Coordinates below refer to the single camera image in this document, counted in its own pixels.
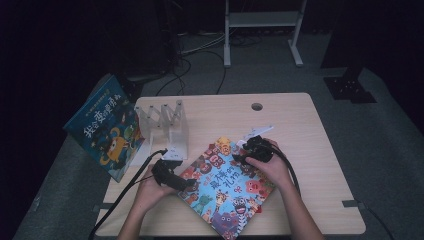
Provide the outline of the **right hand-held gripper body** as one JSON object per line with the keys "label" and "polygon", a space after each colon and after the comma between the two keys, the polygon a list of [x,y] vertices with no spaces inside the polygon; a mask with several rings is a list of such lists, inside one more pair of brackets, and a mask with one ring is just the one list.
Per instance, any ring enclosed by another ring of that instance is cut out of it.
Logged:
{"label": "right hand-held gripper body", "polygon": [[267,163],[272,158],[273,148],[272,144],[262,138],[261,135],[273,128],[273,125],[252,128],[236,145],[249,152],[247,157]]}

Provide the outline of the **clear acrylic book rack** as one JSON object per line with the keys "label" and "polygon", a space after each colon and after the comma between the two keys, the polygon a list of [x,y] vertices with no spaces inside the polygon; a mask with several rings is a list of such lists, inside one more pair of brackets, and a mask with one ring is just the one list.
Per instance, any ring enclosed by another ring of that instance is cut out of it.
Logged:
{"label": "clear acrylic book rack", "polygon": [[181,161],[188,158],[189,128],[181,99],[177,99],[174,105],[142,105],[138,100],[135,111],[144,141],[131,166],[145,163],[156,147],[168,149],[165,160]]}

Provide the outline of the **black stand pole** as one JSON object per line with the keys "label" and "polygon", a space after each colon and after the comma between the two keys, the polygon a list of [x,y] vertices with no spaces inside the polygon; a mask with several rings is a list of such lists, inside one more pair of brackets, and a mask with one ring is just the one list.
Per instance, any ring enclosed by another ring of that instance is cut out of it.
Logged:
{"label": "black stand pole", "polygon": [[177,21],[172,10],[173,0],[162,0],[164,8],[164,29],[162,30],[172,70],[182,66],[181,48],[177,33]]}

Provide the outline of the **dark blue picture book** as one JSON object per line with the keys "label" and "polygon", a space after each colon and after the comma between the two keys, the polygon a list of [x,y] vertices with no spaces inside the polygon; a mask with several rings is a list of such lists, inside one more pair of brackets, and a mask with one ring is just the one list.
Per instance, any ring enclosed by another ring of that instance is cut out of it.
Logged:
{"label": "dark blue picture book", "polygon": [[102,85],[64,125],[77,143],[120,182],[144,142],[135,105],[116,76],[106,74]]}

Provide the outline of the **black stand with base plate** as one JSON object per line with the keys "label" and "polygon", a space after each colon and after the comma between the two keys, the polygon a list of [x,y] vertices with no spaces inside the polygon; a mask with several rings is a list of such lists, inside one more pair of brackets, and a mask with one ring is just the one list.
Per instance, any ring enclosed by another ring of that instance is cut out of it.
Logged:
{"label": "black stand with base plate", "polygon": [[343,0],[342,10],[321,64],[322,68],[346,68],[341,76],[324,78],[335,100],[350,100],[354,104],[376,103],[373,95],[359,81],[367,60],[366,17],[365,0]]}

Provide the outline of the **person's right hand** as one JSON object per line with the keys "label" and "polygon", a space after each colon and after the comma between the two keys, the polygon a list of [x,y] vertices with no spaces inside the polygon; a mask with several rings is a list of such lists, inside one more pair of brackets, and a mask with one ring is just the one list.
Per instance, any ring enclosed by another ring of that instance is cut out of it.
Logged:
{"label": "person's right hand", "polygon": [[297,192],[289,167],[286,164],[285,156],[279,149],[278,144],[271,139],[265,139],[265,141],[270,144],[273,152],[271,159],[268,162],[262,162],[253,157],[247,157],[245,161],[263,172],[283,195],[289,191]]}

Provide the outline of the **light blue cartoon animals book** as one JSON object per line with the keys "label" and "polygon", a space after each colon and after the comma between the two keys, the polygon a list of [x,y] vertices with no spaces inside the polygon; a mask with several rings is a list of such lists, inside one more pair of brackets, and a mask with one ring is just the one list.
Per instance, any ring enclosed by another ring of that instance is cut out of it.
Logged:
{"label": "light blue cartoon animals book", "polygon": [[180,174],[195,183],[179,197],[225,240],[240,235],[274,190],[274,184],[260,170],[234,159],[243,152],[236,143],[221,137]]}

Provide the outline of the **white metal desk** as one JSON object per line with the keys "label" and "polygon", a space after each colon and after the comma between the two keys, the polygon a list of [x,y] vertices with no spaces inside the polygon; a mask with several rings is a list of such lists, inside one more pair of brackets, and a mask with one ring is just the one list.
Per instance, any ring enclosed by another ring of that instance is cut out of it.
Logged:
{"label": "white metal desk", "polygon": [[225,67],[231,66],[230,30],[232,28],[293,27],[294,33],[292,38],[288,39],[287,42],[295,65],[301,67],[303,60],[298,51],[297,42],[307,1],[301,0],[301,6],[298,11],[243,13],[231,12],[230,0],[225,0],[223,65]]}

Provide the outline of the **person's left hand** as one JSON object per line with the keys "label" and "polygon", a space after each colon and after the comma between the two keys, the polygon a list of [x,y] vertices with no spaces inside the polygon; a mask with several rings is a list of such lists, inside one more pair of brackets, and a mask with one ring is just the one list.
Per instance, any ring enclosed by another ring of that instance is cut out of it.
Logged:
{"label": "person's left hand", "polygon": [[152,169],[153,165],[150,164],[137,189],[134,206],[138,213],[147,213],[164,197],[176,193],[176,190],[169,186],[159,185],[154,179]]}

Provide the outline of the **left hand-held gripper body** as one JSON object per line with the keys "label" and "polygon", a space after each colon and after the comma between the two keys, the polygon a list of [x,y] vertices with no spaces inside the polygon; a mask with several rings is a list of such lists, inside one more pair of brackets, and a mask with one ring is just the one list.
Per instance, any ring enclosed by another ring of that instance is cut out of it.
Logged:
{"label": "left hand-held gripper body", "polygon": [[165,184],[175,190],[183,191],[186,188],[186,180],[176,175],[174,170],[179,167],[183,160],[174,150],[161,150],[162,157],[154,164],[152,173],[159,185]]}

